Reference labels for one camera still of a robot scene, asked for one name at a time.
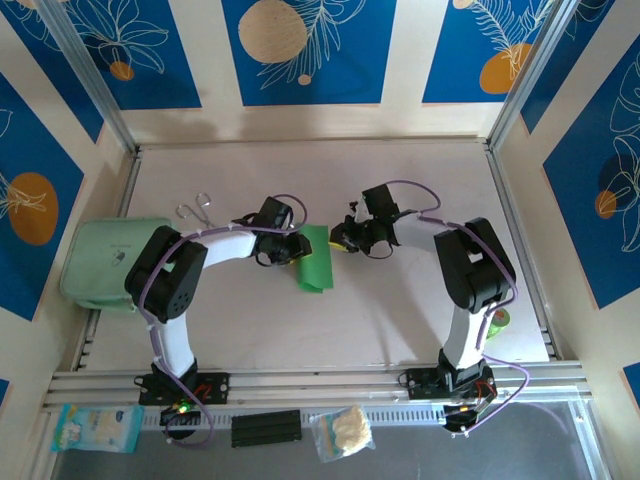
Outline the green cloth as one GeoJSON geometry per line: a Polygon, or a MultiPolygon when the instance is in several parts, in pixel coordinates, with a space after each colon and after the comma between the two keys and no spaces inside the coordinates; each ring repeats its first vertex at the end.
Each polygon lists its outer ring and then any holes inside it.
{"type": "Polygon", "coordinates": [[[305,292],[323,293],[334,288],[329,230],[325,225],[307,224],[301,233],[309,240],[312,253],[296,263],[298,286],[305,292]]]}

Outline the metal tongs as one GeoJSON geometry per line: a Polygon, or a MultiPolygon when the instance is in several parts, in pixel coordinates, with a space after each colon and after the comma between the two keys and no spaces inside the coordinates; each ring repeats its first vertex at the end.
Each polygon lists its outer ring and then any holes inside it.
{"type": "Polygon", "coordinates": [[[175,208],[176,215],[181,219],[194,217],[200,224],[207,229],[214,227],[209,218],[206,208],[211,204],[211,198],[206,192],[200,192],[194,197],[194,205],[180,204],[175,208]]]}

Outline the black ribbed block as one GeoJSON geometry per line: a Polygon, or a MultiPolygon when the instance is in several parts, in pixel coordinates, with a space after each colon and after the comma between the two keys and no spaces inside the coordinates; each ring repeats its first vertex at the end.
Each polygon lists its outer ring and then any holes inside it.
{"type": "Polygon", "coordinates": [[[235,416],[231,422],[231,446],[244,448],[295,442],[302,439],[300,410],[235,416]]]}

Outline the mint green zip pouch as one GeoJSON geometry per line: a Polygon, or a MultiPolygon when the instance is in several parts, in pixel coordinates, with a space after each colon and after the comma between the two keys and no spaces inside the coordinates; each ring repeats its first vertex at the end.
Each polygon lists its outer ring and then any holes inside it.
{"type": "Polygon", "coordinates": [[[164,217],[93,219],[77,228],[60,279],[61,294],[93,310],[135,313],[125,279],[164,217]]]}

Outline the clear bag of crackers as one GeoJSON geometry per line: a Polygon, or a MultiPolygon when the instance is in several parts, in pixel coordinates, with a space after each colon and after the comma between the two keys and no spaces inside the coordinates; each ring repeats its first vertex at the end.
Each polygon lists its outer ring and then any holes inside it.
{"type": "Polygon", "coordinates": [[[376,448],[370,420],[358,405],[314,415],[310,418],[310,428],[322,463],[376,448]]]}

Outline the blue white snack packet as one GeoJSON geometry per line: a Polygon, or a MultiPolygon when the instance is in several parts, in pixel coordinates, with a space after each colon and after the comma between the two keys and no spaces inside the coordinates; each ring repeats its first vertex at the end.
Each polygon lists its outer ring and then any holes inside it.
{"type": "Polygon", "coordinates": [[[133,453],[141,431],[144,407],[80,407],[65,404],[56,424],[51,451],[133,453]]]}

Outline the long aluminium frame rail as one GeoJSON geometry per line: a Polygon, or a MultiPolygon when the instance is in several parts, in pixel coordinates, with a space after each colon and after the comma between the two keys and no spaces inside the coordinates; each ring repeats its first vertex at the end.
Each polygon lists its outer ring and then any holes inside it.
{"type": "MultiPolygon", "coordinates": [[[[591,400],[592,390],[577,361],[525,363],[530,382],[521,402],[591,400]]],[[[224,409],[320,408],[409,404],[403,371],[408,367],[369,366],[356,369],[302,369],[229,371],[224,409]]],[[[75,371],[53,374],[43,399],[43,410],[54,412],[65,404],[120,406],[138,402],[134,384],[138,371],[75,371]]]]}

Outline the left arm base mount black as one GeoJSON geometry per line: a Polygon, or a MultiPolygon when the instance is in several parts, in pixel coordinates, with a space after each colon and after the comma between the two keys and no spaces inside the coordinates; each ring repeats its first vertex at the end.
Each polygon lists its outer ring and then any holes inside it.
{"type": "MultiPolygon", "coordinates": [[[[230,375],[190,371],[179,378],[184,386],[204,405],[224,405],[229,393],[230,375]]],[[[193,400],[161,371],[154,371],[134,378],[140,389],[138,403],[144,406],[169,406],[181,401],[193,404],[193,400]]]]}

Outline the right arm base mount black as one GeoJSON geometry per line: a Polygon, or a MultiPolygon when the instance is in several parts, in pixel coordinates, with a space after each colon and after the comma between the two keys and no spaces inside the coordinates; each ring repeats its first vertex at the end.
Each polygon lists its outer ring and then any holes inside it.
{"type": "Polygon", "coordinates": [[[485,364],[456,372],[440,368],[411,368],[399,376],[410,400],[493,401],[493,371],[485,364]]]}

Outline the aluminium frame post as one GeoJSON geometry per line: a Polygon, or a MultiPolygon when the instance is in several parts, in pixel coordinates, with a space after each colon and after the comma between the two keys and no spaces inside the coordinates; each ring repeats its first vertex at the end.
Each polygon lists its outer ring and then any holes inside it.
{"type": "Polygon", "coordinates": [[[503,143],[551,54],[555,51],[580,1],[554,0],[553,8],[542,25],[523,68],[514,81],[496,121],[486,137],[485,144],[488,152],[494,153],[503,143]]]}
{"type": "Polygon", "coordinates": [[[103,120],[122,148],[136,156],[138,145],[126,126],[121,110],[62,4],[57,0],[33,0],[33,3],[103,120]]]}

